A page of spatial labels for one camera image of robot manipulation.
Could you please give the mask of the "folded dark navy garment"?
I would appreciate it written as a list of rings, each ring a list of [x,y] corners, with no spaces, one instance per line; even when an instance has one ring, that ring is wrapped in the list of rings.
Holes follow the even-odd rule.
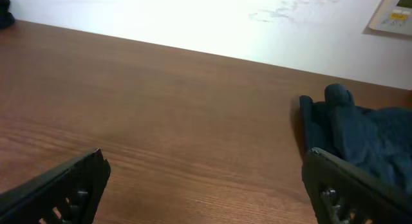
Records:
[[[330,84],[324,101],[299,97],[305,150],[320,148],[380,181],[411,194],[411,110],[357,106],[342,84]]]

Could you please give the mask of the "beige wall control panel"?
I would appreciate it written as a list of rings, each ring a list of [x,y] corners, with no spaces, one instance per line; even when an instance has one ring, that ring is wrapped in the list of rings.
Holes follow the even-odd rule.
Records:
[[[382,0],[368,27],[377,31],[411,35],[411,0]]]

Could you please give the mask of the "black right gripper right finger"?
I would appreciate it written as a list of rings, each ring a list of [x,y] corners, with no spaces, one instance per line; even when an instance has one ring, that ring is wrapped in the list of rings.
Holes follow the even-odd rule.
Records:
[[[318,223],[411,223],[411,198],[319,148],[307,152],[302,179]]]

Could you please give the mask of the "black garment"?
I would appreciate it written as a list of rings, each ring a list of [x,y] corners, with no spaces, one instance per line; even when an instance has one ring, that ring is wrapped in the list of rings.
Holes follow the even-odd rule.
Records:
[[[10,5],[10,0],[0,0],[0,29],[8,28],[15,23],[14,16],[9,12]]]

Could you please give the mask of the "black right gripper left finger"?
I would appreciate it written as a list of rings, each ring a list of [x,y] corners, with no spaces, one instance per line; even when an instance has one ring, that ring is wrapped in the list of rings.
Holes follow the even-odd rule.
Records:
[[[110,173],[100,149],[58,165],[1,194],[1,224],[93,223]]]

